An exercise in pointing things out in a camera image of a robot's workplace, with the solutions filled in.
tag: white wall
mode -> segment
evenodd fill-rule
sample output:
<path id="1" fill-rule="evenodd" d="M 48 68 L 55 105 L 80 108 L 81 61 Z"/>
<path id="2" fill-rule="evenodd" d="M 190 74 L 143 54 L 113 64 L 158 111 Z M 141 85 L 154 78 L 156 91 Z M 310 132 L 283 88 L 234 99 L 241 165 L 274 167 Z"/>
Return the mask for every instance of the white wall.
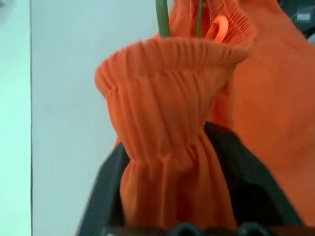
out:
<path id="1" fill-rule="evenodd" d="M 0 8 L 0 235 L 31 235 L 30 2 Z"/>
<path id="2" fill-rule="evenodd" d="M 32 0 L 33 235 L 75 233 L 116 135 L 94 73 L 157 31 L 151 0 Z"/>

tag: gathered fabric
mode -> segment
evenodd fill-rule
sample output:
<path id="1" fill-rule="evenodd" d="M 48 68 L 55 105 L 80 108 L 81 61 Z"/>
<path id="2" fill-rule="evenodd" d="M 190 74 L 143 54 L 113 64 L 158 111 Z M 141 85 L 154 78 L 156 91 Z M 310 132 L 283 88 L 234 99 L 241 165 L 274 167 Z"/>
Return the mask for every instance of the gathered fabric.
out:
<path id="1" fill-rule="evenodd" d="M 289 55 L 294 50 L 295 56 L 300 53 L 313 61 L 315 54 L 303 50 L 308 48 L 305 40 L 284 19 L 276 0 L 205 0 L 200 38 L 194 38 L 197 2 L 175 0 L 171 38 L 156 35 L 130 45 L 95 73 L 96 86 L 130 157 L 121 182 L 127 224 L 163 229 L 183 222 L 202 229 L 236 227 L 218 157 L 203 132 L 206 120 L 236 131 L 285 186 L 302 218 L 315 223 L 314 218 L 306 220 L 315 214 L 301 203 L 303 196 L 293 193 L 294 188 L 314 191 L 312 184 L 298 186 L 290 173 L 296 171 L 300 181 L 311 180 L 311 169 L 301 164 L 305 174 L 296 163 L 298 158 L 311 163 L 310 100 L 315 83 L 310 77 L 295 77 L 294 82 L 302 69 L 290 74 L 282 64 L 297 62 Z M 269 21 L 256 19 L 264 15 L 277 21 L 268 26 Z M 218 16 L 228 22 L 222 43 L 215 41 L 218 30 L 207 34 Z M 286 25 L 293 40 L 286 40 L 285 29 L 274 32 Z M 278 48 L 285 59 L 277 54 Z M 303 68 L 311 69 L 309 63 Z M 309 101 L 298 98 L 294 88 Z M 287 169 L 277 173 L 281 164 Z M 291 178 L 291 185 L 284 176 Z M 314 196 L 304 200 L 315 202 Z"/>

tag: orange cloth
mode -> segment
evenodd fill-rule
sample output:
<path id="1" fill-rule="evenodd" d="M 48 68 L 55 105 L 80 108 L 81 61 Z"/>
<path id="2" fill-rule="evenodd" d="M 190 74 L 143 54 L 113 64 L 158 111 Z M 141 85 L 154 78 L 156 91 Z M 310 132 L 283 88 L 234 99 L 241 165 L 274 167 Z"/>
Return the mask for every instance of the orange cloth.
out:
<path id="1" fill-rule="evenodd" d="M 201 37 L 224 15 L 222 44 L 192 38 L 197 0 L 175 0 L 172 38 L 131 45 L 96 71 L 130 157 L 121 185 L 126 221 L 165 229 L 181 222 L 236 226 L 218 158 L 202 131 L 209 119 L 234 128 L 302 219 L 315 225 L 314 49 L 276 0 L 205 2 Z"/>

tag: orange fabric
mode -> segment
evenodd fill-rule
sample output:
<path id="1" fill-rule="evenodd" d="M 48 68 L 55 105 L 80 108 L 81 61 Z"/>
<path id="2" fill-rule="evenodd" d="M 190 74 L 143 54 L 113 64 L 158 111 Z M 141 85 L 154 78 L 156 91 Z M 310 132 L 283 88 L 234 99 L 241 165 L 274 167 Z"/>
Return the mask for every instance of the orange fabric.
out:
<path id="1" fill-rule="evenodd" d="M 209 119 L 234 128 L 314 225 L 314 49 L 276 0 L 205 1 L 201 37 L 219 15 L 228 21 L 226 37 L 222 44 L 192 38 L 196 2 L 175 0 L 172 38 L 131 45 L 96 71 L 130 157 L 121 185 L 127 223 L 236 226 L 218 158 L 202 131 Z"/>

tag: orange cloth bag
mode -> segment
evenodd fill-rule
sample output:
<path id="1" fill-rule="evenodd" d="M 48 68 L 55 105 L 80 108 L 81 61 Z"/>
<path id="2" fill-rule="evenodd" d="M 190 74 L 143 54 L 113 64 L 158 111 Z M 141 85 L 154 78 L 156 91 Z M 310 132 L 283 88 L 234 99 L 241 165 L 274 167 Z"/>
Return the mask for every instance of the orange cloth bag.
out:
<path id="1" fill-rule="evenodd" d="M 234 128 L 272 170 L 303 220 L 313 224 L 314 212 L 301 202 L 315 202 L 312 184 L 293 182 L 290 170 L 297 172 L 298 181 L 311 180 L 311 168 L 299 169 L 296 163 L 299 158 L 311 163 L 314 80 L 307 77 L 310 87 L 306 88 L 306 82 L 295 77 L 296 83 L 304 84 L 297 86 L 304 95 L 298 98 L 298 92 L 290 93 L 296 88 L 291 78 L 301 69 L 292 74 L 285 69 L 297 62 L 289 56 L 292 48 L 309 59 L 314 54 L 302 50 L 309 46 L 275 0 L 205 1 L 201 39 L 192 38 L 196 4 L 196 0 L 175 0 L 170 15 L 172 38 L 157 36 L 131 45 L 96 71 L 96 85 L 130 157 L 121 185 L 127 224 L 164 229 L 182 222 L 203 229 L 236 227 L 218 158 L 202 130 L 207 119 Z M 222 44 L 204 39 L 218 15 L 229 22 Z M 277 20 L 274 30 L 285 26 L 288 30 L 272 31 L 271 22 L 259 21 L 264 16 Z M 285 32 L 294 37 L 288 46 L 281 44 Z M 286 58 L 277 54 L 278 49 Z M 304 68 L 313 70 L 309 64 Z M 302 198 L 294 188 L 313 192 Z"/>

